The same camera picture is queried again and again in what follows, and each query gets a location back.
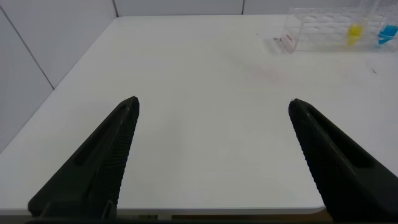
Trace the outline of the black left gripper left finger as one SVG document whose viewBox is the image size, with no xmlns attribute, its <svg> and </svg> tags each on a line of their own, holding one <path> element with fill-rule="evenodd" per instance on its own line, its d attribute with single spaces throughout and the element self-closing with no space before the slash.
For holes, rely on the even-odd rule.
<svg viewBox="0 0 398 224">
<path fill-rule="evenodd" d="M 138 117 L 137 97 L 132 96 L 120 102 L 31 198 L 28 210 L 32 216 L 115 216 Z"/>
</svg>

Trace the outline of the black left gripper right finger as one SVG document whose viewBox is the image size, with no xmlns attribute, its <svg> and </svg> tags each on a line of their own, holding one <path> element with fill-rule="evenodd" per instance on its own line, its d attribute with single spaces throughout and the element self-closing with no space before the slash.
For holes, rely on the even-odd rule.
<svg viewBox="0 0 398 224">
<path fill-rule="evenodd" d="M 336 222 L 396 222 L 397 176 L 311 104 L 289 103 L 310 173 Z"/>
</svg>

